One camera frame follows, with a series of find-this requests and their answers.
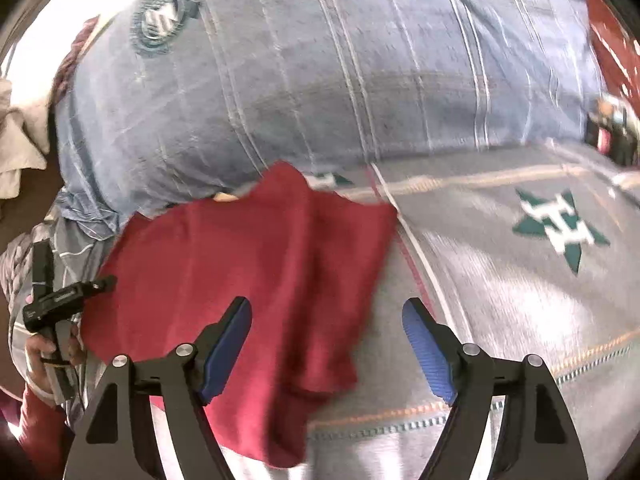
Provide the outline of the red sleeved left forearm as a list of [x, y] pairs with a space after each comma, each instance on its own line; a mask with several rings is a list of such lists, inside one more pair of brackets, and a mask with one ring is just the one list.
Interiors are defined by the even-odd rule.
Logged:
[[62, 408], [47, 404], [25, 387], [18, 442], [40, 479], [62, 479], [74, 433]]

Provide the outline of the person's left hand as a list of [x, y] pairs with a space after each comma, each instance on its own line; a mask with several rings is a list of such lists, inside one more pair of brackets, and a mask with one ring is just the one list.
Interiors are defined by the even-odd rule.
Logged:
[[[78, 326], [72, 324], [70, 326], [67, 354], [73, 366], [79, 366], [86, 360], [86, 352], [78, 340], [78, 335]], [[54, 350], [54, 343], [42, 335], [31, 336], [25, 342], [28, 381], [45, 393], [53, 393], [53, 390], [42, 358], [45, 354], [51, 354]]]

